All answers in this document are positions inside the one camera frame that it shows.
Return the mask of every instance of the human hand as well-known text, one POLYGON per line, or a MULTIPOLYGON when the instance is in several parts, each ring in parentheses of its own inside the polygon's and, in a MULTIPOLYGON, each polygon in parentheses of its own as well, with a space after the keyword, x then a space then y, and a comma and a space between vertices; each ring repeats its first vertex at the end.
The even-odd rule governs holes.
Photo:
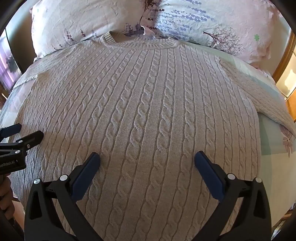
POLYGON ((15 207, 12 203, 13 199, 13 192, 10 187, 10 180, 7 176, 9 174, 6 174, 4 176, 3 183, 0 184, 0 209, 3 210, 6 218, 10 220, 13 217, 13 214, 15 212, 15 207))

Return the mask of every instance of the purple curtain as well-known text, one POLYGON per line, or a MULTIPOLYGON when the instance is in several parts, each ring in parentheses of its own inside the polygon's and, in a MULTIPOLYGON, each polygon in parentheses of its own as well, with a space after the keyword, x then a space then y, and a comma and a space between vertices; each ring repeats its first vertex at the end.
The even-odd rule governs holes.
POLYGON ((21 76, 10 51, 5 32, 0 37, 0 82, 8 91, 21 76))

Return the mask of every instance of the cable knit pattern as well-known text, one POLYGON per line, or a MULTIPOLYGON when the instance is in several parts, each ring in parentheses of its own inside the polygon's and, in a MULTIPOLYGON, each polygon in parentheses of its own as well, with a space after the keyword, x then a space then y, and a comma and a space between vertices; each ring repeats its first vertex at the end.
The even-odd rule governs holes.
POLYGON ((14 139, 38 129, 44 139, 28 152, 27 168, 11 174, 13 190, 25 205, 35 178, 57 179, 99 153, 100 169, 77 205, 106 241, 191 240, 217 206, 194 154, 203 150, 250 180, 260 168, 257 112, 295 133, 287 110, 258 85, 170 38, 107 33, 38 60, 18 85, 26 81, 34 84, 14 139))

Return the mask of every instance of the silver bolt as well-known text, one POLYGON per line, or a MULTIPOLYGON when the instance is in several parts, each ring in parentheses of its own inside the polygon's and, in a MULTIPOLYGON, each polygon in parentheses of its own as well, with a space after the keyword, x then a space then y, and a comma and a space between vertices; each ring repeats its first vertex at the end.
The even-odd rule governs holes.
POLYGON ((227 175, 227 177, 228 177, 228 179, 230 179, 230 180, 234 180, 234 179, 235 179, 235 175, 233 175, 232 173, 229 173, 229 174, 227 175))
POLYGON ((256 177, 255 180, 256 180, 257 183, 261 183, 262 182, 262 179, 259 178, 259 177, 256 177))
POLYGON ((68 179, 68 176, 67 175, 62 175, 60 178, 59 178, 61 181, 65 181, 68 179))
POLYGON ((40 179, 39 178, 37 178, 37 179, 34 180, 34 184, 38 184, 39 182, 40 182, 40 179))

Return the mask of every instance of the pillow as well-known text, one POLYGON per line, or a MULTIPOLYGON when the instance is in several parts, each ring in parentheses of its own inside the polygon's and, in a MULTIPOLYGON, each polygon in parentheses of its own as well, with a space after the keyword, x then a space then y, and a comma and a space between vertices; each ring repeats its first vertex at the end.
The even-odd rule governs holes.
POLYGON ((269 57, 278 15, 268 0, 153 0, 141 25, 161 37, 213 47, 257 67, 263 56, 269 57))
POLYGON ((142 31, 146 0, 41 0, 32 8, 32 41, 37 57, 108 31, 142 31))

